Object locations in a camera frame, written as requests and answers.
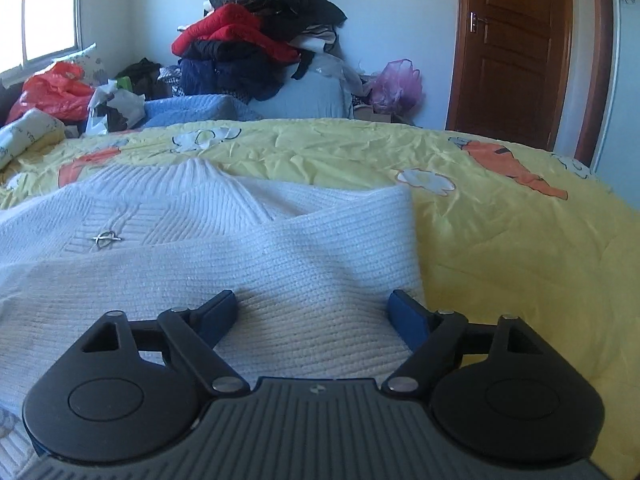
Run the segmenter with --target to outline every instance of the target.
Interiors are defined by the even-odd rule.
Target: window pane
[[[0,0],[0,72],[22,64],[22,0]]]
[[[25,0],[27,59],[76,46],[76,0]]]

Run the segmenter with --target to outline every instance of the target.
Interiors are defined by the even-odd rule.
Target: wall
[[[202,18],[204,0],[133,0],[136,57],[175,62],[176,27]],[[407,57],[422,71],[426,94],[415,121],[443,129],[456,43],[458,0],[331,0],[347,15],[340,45],[348,63],[367,73]]]
[[[640,0],[620,2],[618,73],[596,174],[640,208]]]
[[[135,61],[131,0],[80,0],[82,44],[98,44],[110,75]]]
[[[574,0],[574,28],[569,77],[554,151],[574,156],[591,83],[595,42],[595,0]]]

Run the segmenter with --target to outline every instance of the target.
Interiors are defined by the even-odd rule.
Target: wooden door
[[[447,128],[551,150],[572,13],[572,0],[460,0]]]

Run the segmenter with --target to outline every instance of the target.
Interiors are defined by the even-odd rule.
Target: white sweater
[[[107,230],[122,241],[98,250],[92,238]],[[230,288],[240,316],[216,351],[249,382],[381,380],[408,356],[386,298],[404,288],[421,299],[404,187],[349,192],[233,178],[198,159],[111,167],[2,212],[0,244],[0,407],[15,415],[108,310],[152,319]],[[2,464],[13,474],[22,467],[9,467],[8,446],[0,425],[0,478]],[[11,446],[15,459],[24,446]]]

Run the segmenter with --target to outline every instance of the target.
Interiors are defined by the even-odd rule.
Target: blue towel
[[[229,95],[170,97],[145,103],[145,128],[197,121],[259,121],[263,117]]]

